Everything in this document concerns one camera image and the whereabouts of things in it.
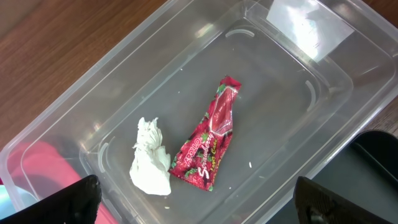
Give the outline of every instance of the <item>wooden surface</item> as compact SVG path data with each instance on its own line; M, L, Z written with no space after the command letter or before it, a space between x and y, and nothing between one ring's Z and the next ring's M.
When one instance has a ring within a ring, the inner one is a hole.
M22 18L0 39L0 149L164 1L42 0ZM398 1L365 2L398 26ZM370 127L398 135L397 110Z
M23 20L40 2L41 0L1 0L0 38Z

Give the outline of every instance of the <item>clear plastic container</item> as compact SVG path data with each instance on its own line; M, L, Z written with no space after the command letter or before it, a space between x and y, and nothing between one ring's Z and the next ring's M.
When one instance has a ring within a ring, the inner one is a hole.
M113 221L264 223L397 95L397 55L359 0L169 0L2 150L0 176L16 210L18 187L41 200L96 174ZM213 191L137 189L139 118L159 117L173 157L225 75L242 88Z

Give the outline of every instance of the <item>black plastic part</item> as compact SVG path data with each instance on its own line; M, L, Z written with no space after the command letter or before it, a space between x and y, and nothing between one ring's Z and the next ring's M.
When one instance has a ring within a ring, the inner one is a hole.
M75 142L69 140L68 138L65 138L63 136L47 136L42 140L44 142L49 143L54 148L56 148L58 153L64 158L68 157L79 158L79 153L81 151L80 148L75 144ZM78 159L68 159L67 162L73 168L73 170L77 172L81 177L86 176L88 173L89 174L94 173L94 171L91 170L90 167L89 167L90 170L86 170L81 164L81 161ZM112 203L112 206L118 211L123 211L125 209L123 207L118 206L118 203L113 199L115 197L112 197L112 192L102 191L102 198L103 200L110 201ZM110 210L105 203L103 203L103 205L109 210L109 212L112 213L112 210ZM135 222L134 220L128 220L122 213L118 213L117 216L120 216L121 223Z
M397 138L383 131L367 131L349 148L398 190ZM389 223L305 177L297 180L294 203L300 223Z
M300 224L389 223L306 177L297 179L293 199Z
M366 131L351 147L398 190L398 139L395 136L384 131Z
M0 220L0 224L92 224L96 220L100 202L100 182L97 176L90 175Z

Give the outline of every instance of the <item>black object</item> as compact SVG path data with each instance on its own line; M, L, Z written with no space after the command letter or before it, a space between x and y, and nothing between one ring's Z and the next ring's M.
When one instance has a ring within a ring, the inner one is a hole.
M0 224L92 224L101 202L98 177L89 175L57 193L23 209Z
M306 177L297 179L294 202L300 224L389 223Z
M58 153L64 157L72 157L72 158L79 158L80 155L80 147L76 145L75 141L72 141L71 139L66 138L65 136L57 136L57 135L51 135L51 136L46 136L41 139L44 142L49 143L51 146L53 146ZM93 174L95 173L92 168L90 167L90 164L88 161L83 158L83 161L80 159L68 159L66 160L69 165L73 168L73 170L79 174L80 177L84 177L87 174ZM128 211L125 211L125 208L123 206L120 206L120 203L115 200L115 198L118 198L117 193L114 191L104 191L102 192L102 198L105 201L108 201L110 203L103 203L103 205L110 211L122 211L120 213L117 213L117 216L120 218L121 223L132 223L133 220L128 219L126 216L123 215L123 213L128 213Z
M355 137L312 180L361 208L398 223L397 159L395 136L366 131ZM294 201L289 201L267 223L299 223Z
M398 190L398 139L384 131L366 131L351 147Z

